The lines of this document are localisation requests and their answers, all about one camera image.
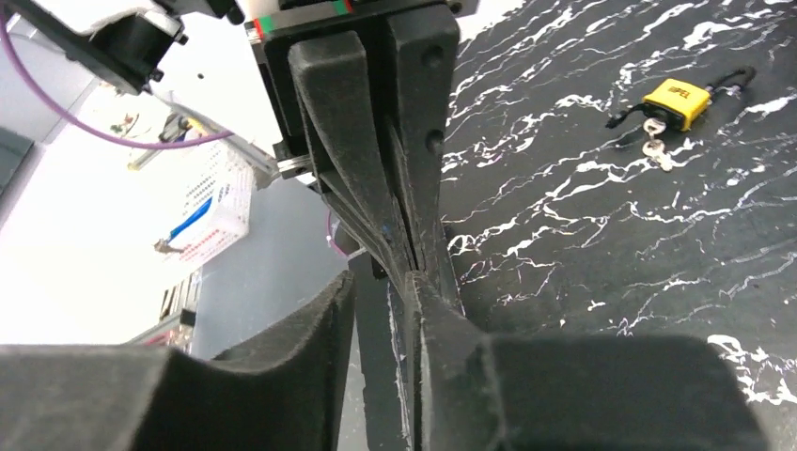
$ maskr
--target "white basket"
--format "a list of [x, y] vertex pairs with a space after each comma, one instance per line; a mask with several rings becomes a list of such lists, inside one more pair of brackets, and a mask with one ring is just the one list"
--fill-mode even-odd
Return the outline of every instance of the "white basket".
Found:
[[252, 167], [223, 142], [194, 148], [172, 167], [173, 174], [185, 180], [180, 184], [181, 204], [175, 206], [179, 214], [170, 221], [172, 231], [185, 225], [206, 202], [210, 201], [210, 206], [170, 240], [169, 246], [182, 252], [164, 255], [167, 286], [188, 277], [249, 233], [255, 185]]

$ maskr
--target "purple cable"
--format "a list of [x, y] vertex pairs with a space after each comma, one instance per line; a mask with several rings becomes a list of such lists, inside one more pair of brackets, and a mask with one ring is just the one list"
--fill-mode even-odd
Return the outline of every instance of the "purple cable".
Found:
[[338, 254], [340, 254], [343, 257], [348, 257], [346, 255], [346, 253], [343, 252], [343, 249], [341, 249], [340, 246], [337, 245], [337, 243], [335, 242], [335, 237], [332, 235], [332, 211], [331, 210], [329, 210], [329, 212], [326, 215], [326, 241], [329, 243], [329, 247], [331, 247], [333, 250], [335, 250], [335, 252], [337, 252]]
[[211, 141], [216, 141], [218, 139], [227, 138], [232, 135], [232, 132], [220, 132], [217, 134], [212, 134], [209, 136], [204, 136], [202, 138], [193, 139], [191, 141], [183, 141], [181, 143], [137, 143], [135, 141], [130, 141], [128, 139], [118, 138], [112, 134], [100, 132], [99, 130], [93, 129], [83, 122], [80, 121], [77, 117], [73, 116], [72, 113], [65, 110], [61, 107], [57, 102], [55, 102], [50, 96], [47, 95], [41, 89], [33, 77], [30, 76], [30, 72], [27, 71], [23, 62], [20, 60], [19, 55], [17, 54], [16, 50], [14, 50], [14, 46], [11, 45], [11, 38], [8, 35], [8, 31], [6, 29], [8, 18], [6, 17], [5, 12], [3, 11], [2, 6], [6, 2], [0, 0], [0, 43], [3, 44], [3, 50], [8, 58], [8, 61], [11, 62], [11, 66], [16, 70], [19, 74], [20, 78], [23, 79], [24, 83], [36, 94], [36, 97], [39, 98], [48, 108], [55, 111], [59, 116], [63, 117], [67, 122], [74, 125], [75, 127], [83, 130], [84, 132], [88, 132], [97, 136], [98, 138], [104, 139], [106, 141], [110, 141], [114, 144], [119, 144], [120, 146], [125, 146], [128, 148], [145, 148], [148, 150], [172, 150], [176, 148], [192, 148], [193, 146], [198, 146], [200, 144], [206, 144]]

